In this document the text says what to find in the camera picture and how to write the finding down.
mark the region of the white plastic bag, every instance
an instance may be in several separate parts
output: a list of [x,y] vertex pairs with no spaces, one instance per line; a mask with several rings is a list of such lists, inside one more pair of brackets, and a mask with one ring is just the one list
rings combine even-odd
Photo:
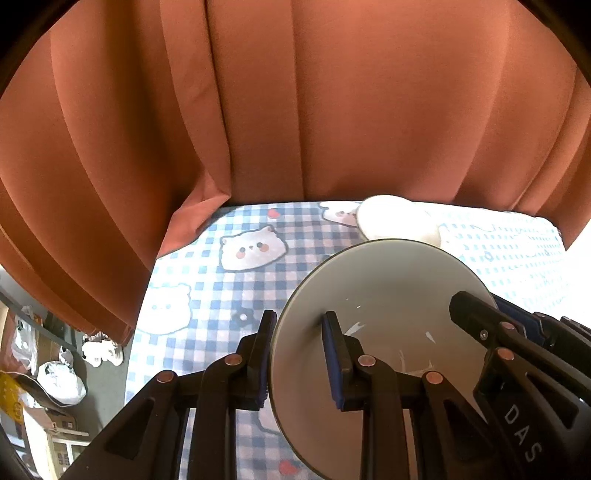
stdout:
[[[26,308],[23,307],[24,314],[28,313]],[[37,370],[37,331],[19,317],[16,317],[16,322],[11,345],[12,356],[34,376]]]
[[37,381],[49,395],[66,405],[76,405],[86,396],[84,383],[72,366],[59,361],[40,366]]

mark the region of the cartoon bear print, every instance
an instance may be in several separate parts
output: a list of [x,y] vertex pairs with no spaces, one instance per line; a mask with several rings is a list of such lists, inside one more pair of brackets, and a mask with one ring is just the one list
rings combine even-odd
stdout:
[[287,253],[287,245],[271,225],[260,230],[222,237],[220,265],[240,272],[268,265]]
[[191,321],[191,287],[151,287],[146,290],[139,310],[137,329],[153,335],[165,335],[186,328]]
[[357,202],[320,202],[320,207],[326,209],[322,218],[341,225],[357,226]]

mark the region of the floor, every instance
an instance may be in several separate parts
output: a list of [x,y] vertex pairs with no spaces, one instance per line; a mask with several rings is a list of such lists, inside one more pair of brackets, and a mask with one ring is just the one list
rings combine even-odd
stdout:
[[[58,319],[52,319],[46,327],[57,336],[72,343],[78,350],[82,345],[82,333],[76,332]],[[85,362],[79,353],[74,353],[74,371],[86,386],[86,397],[73,407],[68,407],[78,422],[79,430],[94,438],[103,427],[121,410],[125,399],[125,380],[131,342],[124,347],[124,362],[116,367],[111,362],[102,362],[97,368]]]

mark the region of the checkered bed sheet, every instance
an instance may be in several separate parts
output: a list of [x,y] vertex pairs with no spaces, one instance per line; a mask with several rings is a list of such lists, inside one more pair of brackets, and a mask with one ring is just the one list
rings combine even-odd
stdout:
[[[559,315],[567,284],[564,246],[541,218],[420,203],[440,225],[442,248],[497,295],[529,310]],[[133,339],[125,400],[157,372],[205,369],[256,332],[262,312],[281,313],[319,263],[361,241],[356,202],[277,203],[222,208],[191,245],[154,267]],[[193,416],[180,478],[185,478]],[[268,403],[237,412],[238,478],[318,478],[293,454]]]

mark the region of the blue checkered fabric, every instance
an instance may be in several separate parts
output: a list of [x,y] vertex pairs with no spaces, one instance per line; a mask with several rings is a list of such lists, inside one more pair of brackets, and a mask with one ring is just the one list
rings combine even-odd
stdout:
[[[565,251],[558,230],[550,222],[518,213],[419,205],[440,225],[442,248],[468,265],[490,291],[531,312],[556,315],[567,288],[561,276]],[[191,245],[160,258],[133,339],[126,401],[162,369],[184,375],[203,370],[234,352],[241,337],[256,332],[265,309],[279,314],[315,266],[361,241],[356,227],[327,220],[324,211],[317,202],[221,208]],[[220,261],[222,238],[266,226],[272,227],[287,252],[258,268],[224,270]],[[176,290],[183,294],[173,294]],[[171,295],[164,300],[165,305],[152,308],[162,308],[164,313],[186,311],[187,321],[172,332],[150,333],[149,299],[158,294],[162,302],[168,291]],[[185,310],[176,310],[174,302],[178,301],[185,303],[181,306]],[[181,464],[183,479],[193,417]],[[269,422],[268,410],[239,411],[236,430],[239,479],[318,478]]]

